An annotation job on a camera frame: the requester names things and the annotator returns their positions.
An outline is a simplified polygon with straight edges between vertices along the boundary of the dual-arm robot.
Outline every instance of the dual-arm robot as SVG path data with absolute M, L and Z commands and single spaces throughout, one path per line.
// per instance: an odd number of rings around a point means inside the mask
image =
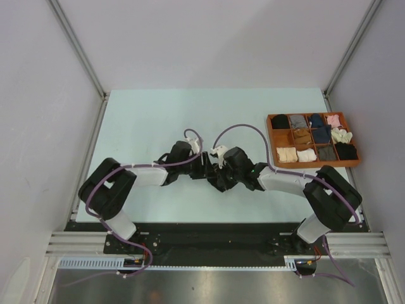
M 305 175 L 278 174 L 270 170 L 267 163 L 254 164 L 239 147 L 228 149 L 218 146 L 211 150 L 211 156 L 217 158 L 218 162 L 211 163 L 208 152 L 199 153 L 198 139 L 187 137 L 184 141 L 177 141 L 169 153 L 154 162 L 155 165 L 124 169 L 111 176 L 107 181 L 113 185 L 102 185 L 95 192 L 89 207 L 112 231 L 128 240 L 137 228 L 122 208 L 132 187 L 168 186 L 179 175 L 189 175 L 191 179 L 206 179 L 220 192 L 230 190 L 239 182 L 250 191 L 283 191 L 305 197 L 314 210 L 314 214 L 304 219 L 292 235 L 293 246 L 298 253 L 328 231 L 341 231 L 352 217 L 352 213 L 334 193 L 328 193 L 322 183 L 310 180 Z M 183 165 L 160 167 L 191 158 L 195 159 Z M 80 199 L 86 202 L 96 185 L 120 166 L 112 158 L 105 159 L 80 188 Z M 354 210 L 360 205 L 360 194 L 333 167 L 322 167 L 317 177 L 335 188 Z

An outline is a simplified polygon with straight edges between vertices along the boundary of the wooden tray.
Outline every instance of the wooden tray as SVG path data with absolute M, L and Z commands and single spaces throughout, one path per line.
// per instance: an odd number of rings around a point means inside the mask
M 312 144 L 296 144 L 294 141 L 294 136 L 292 135 L 292 131 L 294 130 L 291 127 L 291 123 L 290 123 L 290 115 L 303 115 L 305 117 L 306 123 L 308 125 L 308 130 L 311 133 L 311 138 L 312 138 Z M 290 128 L 289 129 L 273 129 L 273 126 L 271 125 L 271 119 L 274 116 L 277 116 L 278 114 L 271 114 L 267 116 L 267 131 L 268 131 L 268 135 L 270 138 L 270 148 L 273 154 L 273 160 L 274 160 L 274 164 L 277 167 L 280 168 L 320 168 L 324 165 L 330 165 L 333 167 L 355 167 L 357 166 L 361 159 L 359 156 L 359 150 L 358 147 L 354 141 L 354 136 L 352 138 L 352 140 L 350 141 L 349 144 L 352 144 L 356 147 L 357 149 L 357 156 L 358 159 L 356 160 L 340 160 L 339 156 L 336 152 L 336 148 L 335 145 L 332 142 L 332 138 L 330 139 L 330 144 L 315 144 L 314 140 L 313 140 L 313 136 L 312 136 L 312 131 L 314 131 L 315 129 L 310 129 L 309 128 L 309 120 L 308 117 L 310 117 L 313 113 L 290 113 L 290 114 L 286 114 L 289 118 L 289 125 Z M 329 115 L 339 115 L 339 120 L 340 123 L 342 124 L 341 127 L 339 127 L 339 129 L 345 129 L 346 131 L 350 132 L 350 128 L 346 122 L 346 119 L 343 116 L 342 112 L 328 112 L 328 113 L 318 113 L 324 124 L 327 124 L 326 121 L 326 116 Z M 335 152 L 336 155 L 336 159 L 335 161 L 320 161 L 319 160 L 319 155 L 318 155 L 318 149 L 320 147 L 323 146 L 329 146 L 332 145 L 333 146 L 333 151 Z M 295 147 L 297 151 L 303 151 L 306 150 L 308 148 L 312 148 L 314 149 L 315 153 L 316 153 L 316 161 L 312 161 L 312 162 L 308 162 L 308 163 L 304 163 L 304 162 L 294 162 L 294 163 L 280 163 L 278 160 L 278 156 L 277 156 L 277 150 L 276 148 L 289 148 L 289 147 Z

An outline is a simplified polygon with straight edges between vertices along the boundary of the sock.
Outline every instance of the sock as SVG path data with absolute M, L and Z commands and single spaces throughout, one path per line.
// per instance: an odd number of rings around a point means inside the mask
M 308 129 L 297 129 L 293 131 L 292 135 L 294 136 L 294 142 L 296 144 L 312 143 L 311 133 L 309 133 Z
M 316 161 L 315 151 L 311 148 L 304 151 L 297 151 L 298 161 L 301 163 Z
M 335 145 L 336 152 L 340 158 L 340 160 L 358 160 L 357 156 L 357 149 L 352 144 L 344 144 L 342 142 L 338 142 Z
M 273 129 L 289 129 L 289 118 L 284 114 L 279 114 L 271 119 Z
M 312 123 L 311 128 L 320 128 L 323 127 L 325 124 L 321 118 L 321 115 L 315 113 L 308 117 L 308 120 Z
M 290 115 L 290 123 L 293 129 L 308 128 L 305 117 L 302 115 Z
M 330 142 L 330 125 L 312 131 L 314 142 L 316 144 L 328 144 Z
M 337 160 L 332 146 L 319 147 L 317 150 L 319 160 Z
M 341 126 L 338 114 L 327 116 L 327 122 L 329 125 L 332 126 L 332 128 L 337 128 Z
M 332 141 L 334 144 L 335 143 L 348 144 L 353 137 L 352 132 L 348 132 L 345 129 L 339 130 L 338 128 L 332 129 L 331 135 L 332 135 Z
M 280 163 L 294 163 L 298 161 L 295 148 L 277 148 L 278 160 Z

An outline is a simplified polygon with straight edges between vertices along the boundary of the purple cable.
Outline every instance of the purple cable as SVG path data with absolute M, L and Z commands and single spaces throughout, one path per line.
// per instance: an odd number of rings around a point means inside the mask
M 236 128 L 236 127 L 248 127 L 248 128 L 251 128 L 251 129 L 255 130 L 257 133 L 260 134 L 261 138 L 265 142 L 267 165 L 268 165 L 268 167 L 270 168 L 271 171 L 275 172 L 276 174 L 281 173 L 281 174 L 290 174 L 290 175 L 300 176 L 300 177 L 304 177 L 304 178 L 309 177 L 310 179 L 313 179 L 314 181 L 320 182 L 325 187 L 332 190 L 334 195 L 336 195 L 343 202 L 343 204 L 345 204 L 347 209 L 349 209 L 349 211 L 352 213 L 352 215 L 353 215 L 353 217 L 354 217 L 354 219 L 356 221 L 356 224 L 360 223 L 360 220 L 359 220 L 359 217 L 356 214 L 356 211 L 354 211 L 353 207 L 349 204 L 349 202 L 335 188 L 333 188 L 330 184 L 325 182 L 323 179 L 320 179 L 319 177 L 313 176 L 313 175 L 310 175 L 310 174 L 304 174 L 304 173 L 300 173 L 300 172 L 274 169 L 274 167 L 270 163 L 270 151 L 268 149 L 267 139 L 266 139 L 265 135 L 258 128 L 256 128 L 255 126 L 248 125 L 246 123 L 238 123 L 237 125 L 231 125 L 229 128 L 226 128 L 224 131 L 222 131 L 222 133 L 215 139 L 213 149 L 216 148 L 216 144 L 218 144 L 218 141 L 220 140 L 222 135 L 224 135 L 226 132 L 228 132 L 229 130 L 231 130 L 233 128 Z
M 267 143 L 267 139 L 266 139 L 265 135 L 258 128 L 256 128 L 255 126 L 249 125 L 249 124 L 246 124 L 246 123 L 238 123 L 237 125 L 231 125 L 229 128 L 226 128 L 224 131 L 222 131 L 221 134 L 215 139 L 213 149 L 215 149 L 216 145 L 218 144 L 218 141 L 220 140 L 220 138 L 226 132 L 228 132 L 229 130 L 231 130 L 233 128 L 236 128 L 236 127 L 248 127 L 248 128 L 251 128 L 251 129 L 255 130 L 257 133 L 260 134 L 261 138 L 265 142 L 267 165 L 268 165 L 268 167 L 270 168 L 271 171 L 275 172 L 276 174 L 281 173 L 281 174 L 290 174 L 290 175 L 300 176 L 300 177 L 304 177 L 304 178 L 309 177 L 310 179 L 313 179 L 314 181 L 322 183 L 324 186 L 326 186 L 327 188 L 332 190 L 332 192 L 343 202 L 343 204 L 345 204 L 347 209 L 349 209 L 349 211 L 352 213 L 352 215 L 353 215 L 353 217 L 354 217 L 354 219 L 356 221 L 356 224 L 360 223 L 359 217 L 357 216 L 356 212 L 354 211 L 353 207 L 349 204 L 349 202 L 335 188 L 333 188 L 330 184 L 325 182 L 323 179 L 320 179 L 317 176 L 313 176 L 313 175 L 309 175 L 309 174 L 307 175 L 307 174 L 303 174 L 303 173 L 300 173 L 300 172 L 274 169 L 274 167 L 270 163 L 270 151 L 269 151 L 269 148 L 268 148 L 269 145 Z M 323 242 L 323 247 L 325 247 L 325 251 L 328 253 L 329 259 L 332 261 L 332 263 L 335 265 L 336 269 L 340 272 L 340 274 L 343 277 L 339 277 L 339 276 L 334 275 L 334 274 L 316 274 L 315 276 L 317 276 L 317 277 L 333 277 L 333 278 L 339 279 L 341 281 L 344 281 L 344 282 L 350 284 L 353 287 L 356 287 L 354 285 L 354 283 L 345 275 L 344 271 L 341 269 L 341 267 L 338 265 L 336 260 L 330 254 L 328 245 L 326 243 L 326 237 L 325 236 L 323 236 L 322 242 Z M 312 275 L 306 275 L 306 276 L 300 275 L 300 276 L 301 277 L 313 277 Z
M 195 131 L 195 130 L 193 130 L 193 129 L 185 129 L 184 130 L 184 137 L 187 137 L 186 135 L 187 135 L 187 132 L 188 131 L 191 131 L 191 132 L 193 132 L 193 133 L 195 133 L 195 135 L 197 136 L 197 138 L 198 138 L 198 140 L 199 140 L 199 151 L 198 151 L 198 153 L 196 153 L 196 155 L 194 155 L 192 158 L 190 158 L 189 160 L 185 160 L 185 161 L 180 161 L 180 162 L 178 162 L 178 163 L 166 163 L 166 164 L 162 164 L 162 165 L 160 165 L 160 164 L 140 164 L 140 165 L 123 165 L 123 166 L 120 166 L 120 167 L 118 167 L 118 168 L 116 168 L 116 169 L 114 169 L 113 171 L 111 171 L 109 174 L 107 174 L 102 180 L 100 180 L 100 182 L 94 187 L 94 189 L 90 192 L 90 195 L 89 195 L 89 197 L 87 198 L 87 200 L 86 200 L 86 203 L 85 203 L 85 210 L 86 210 L 86 212 L 89 214 L 89 215 L 91 215 L 91 216 L 93 216 L 93 217 L 96 217 L 96 218 L 98 218 L 99 220 L 100 220 L 100 223 L 102 223 L 102 225 L 107 229 L 107 231 L 110 231 L 111 233 L 112 233 L 112 235 L 114 235 L 114 237 L 116 237 L 117 239 L 119 239 L 121 242 L 123 242 L 123 243 L 126 243 L 126 244 L 129 244 L 129 245 L 131 245 L 131 246 L 134 246 L 134 247 L 138 247 L 138 248 L 141 248 L 141 249 L 143 249 L 144 251 L 146 251 L 147 253 L 148 253 L 148 255 L 149 255 L 149 261 L 148 261 L 148 263 L 145 265 L 145 266 L 143 266 L 141 269 L 139 269 L 139 270 L 137 270 L 137 271 L 135 271 L 135 272 L 133 272 L 133 273 L 131 273 L 131 274 L 125 274 L 124 276 L 125 277 L 133 277 L 133 276 L 136 276 L 136 275 L 138 275 L 138 274 L 141 274 L 141 273 L 143 273 L 143 271 L 145 271 L 151 264 L 152 264 L 152 261 L 153 261 L 153 255 L 152 255 L 152 252 L 151 252 L 151 250 L 149 250 L 147 247 L 145 247 L 145 246 L 143 246 L 143 245 L 141 245 L 141 244 L 137 244 L 137 243 L 133 243 L 133 242 L 130 242 L 130 241 L 127 241 L 126 239 L 123 239 L 122 237 L 120 237 L 117 233 L 115 233 L 114 231 L 112 231 L 112 229 L 110 228 L 110 226 L 103 220 L 103 219 L 101 219 L 101 217 L 98 215 L 98 214 L 96 214 L 96 213 L 94 213 L 94 212 L 91 212 L 91 210 L 90 210 L 90 202 L 91 202 L 91 200 L 93 199 L 93 196 L 95 195 L 95 193 L 98 191 L 98 189 L 100 189 L 100 187 L 111 177 L 111 176 L 113 176 L 114 174 L 116 174 L 117 172 L 119 172 L 119 171 L 121 171 L 121 170 L 124 170 L 124 169 L 129 169 L 129 168 L 151 168 L 151 167 L 156 167 L 156 168 L 166 168 L 166 167 L 173 167 L 173 166 L 181 166 L 181 165 L 185 165 L 186 163 L 190 163 L 190 162 L 192 162 L 193 160 L 195 160 L 196 158 L 198 158 L 200 155 L 201 155 L 201 152 L 203 151 L 203 139 L 201 138 L 201 136 L 198 134 L 198 132 L 197 131 Z M 71 282 L 71 283 L 68 283 L 68 284 L 65 284 L 65 285 L 63 285 L 64 287 L 67 287 L 67 286 L 71 286 L 71 285 L 74 285 L 74 284 L 76 284 L 76 283 L 80 283 L 80 282 L 83 282 L 83 281 L 86 281 L 86 280 L 88 280 L 88 279 L 91 279 L 91 278 L 93 278 L 93 277 L 97 277 L 97 276 L 101 276 L 101 275 L 104 275 L 104 274 L 115 274 L 116 272 L 101 272 L 101 273 L 99 273 L 99 274 L 94 274 L 94 275 L 90 275 L 89 277 L 84 277 L 83 279 L 80 279 L 80 280 L 77 280 L 77 281 L 75 281 L 75 282 Z
M 336 262 L 336 260 L 333 258 L 333 256 L 330 254 L 330 250 L 328 247 L 328 243 L 327 243 L 327 238 L 326 236 L 322 236 L 322 245 L 325 249 L 325 251 L 328 254 L 328 257 L 330 259 L 330 261 L 333 263 L 333 265 L 336 267 L 337 271 L 340 272 L 340 274 L 342 275 L 342 277 L 339 277 L 338 275 L 335 274 L 314 274 L 314 275 L 301 275 L 298 271 L 296 271 L 296 274 L 299 275 L 299 277 L 331 277 L 334 279 L 338 279 L 341 280 L 345 283 L 348 283 L 349 285 L 351 285 L 352 287 L 356 287 L 356 285 L 346 276 L 346 274 L 344 273 L 342 267 L 340 267 L 340 265 Z

